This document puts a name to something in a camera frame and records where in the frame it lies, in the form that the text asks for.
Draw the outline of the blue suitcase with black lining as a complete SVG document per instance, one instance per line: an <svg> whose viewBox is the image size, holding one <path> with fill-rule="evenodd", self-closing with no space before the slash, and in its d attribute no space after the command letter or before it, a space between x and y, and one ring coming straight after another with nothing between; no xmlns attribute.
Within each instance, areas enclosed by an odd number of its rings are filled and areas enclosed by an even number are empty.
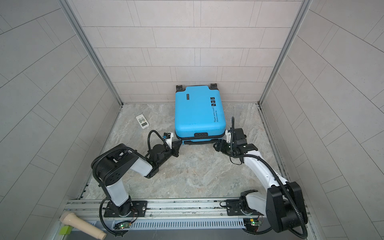
<svg viewBox="0 0 384 240"><path fill-rule="evenodd" d="M217 84L176 86L175 134L185 145L207 144L225 136L226 118Z"/></svg>

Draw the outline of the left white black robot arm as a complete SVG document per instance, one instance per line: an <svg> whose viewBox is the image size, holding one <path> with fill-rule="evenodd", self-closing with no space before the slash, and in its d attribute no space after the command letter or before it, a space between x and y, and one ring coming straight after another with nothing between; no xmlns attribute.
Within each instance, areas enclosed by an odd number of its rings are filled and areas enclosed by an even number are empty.
<svg viewBox="0 0 384 240"><path fill-rule="evenodd" d="M144 210L136 208L131 196L125 189L122 177L128 170L133 170L141 176L150 179L159 172L159 168L170 158L178 157L183 143L173 141L173 133L162 136L155 130L148 134L148 152L146 155L119 144L101 154L91 163L94 179L99 183L109 201L104 208L101 203L101 217L142 217Z"/></svg>

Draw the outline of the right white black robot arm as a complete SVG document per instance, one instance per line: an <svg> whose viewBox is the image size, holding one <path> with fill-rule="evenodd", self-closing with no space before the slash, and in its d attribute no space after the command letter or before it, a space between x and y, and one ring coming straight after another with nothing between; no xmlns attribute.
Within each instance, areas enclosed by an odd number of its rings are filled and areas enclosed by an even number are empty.
<svg viewBox="0 0 384 240"><path fill-rule="evenodd" d="M241 164L250 168L266 189L266 194L256 190L241 193L240 210L245 215L258 212L267 218L270 226L260 230L259 219L246 220L244 232L250 235L263 235L270 231L280 233L290 231L300 239L308 237L308 215L303 192L296 182L289 182L280 176L262 157L254 144L247 142L243 129L231 127L225 132L226 139L214 144L214 149L229 158L239 159Z"/></svg>

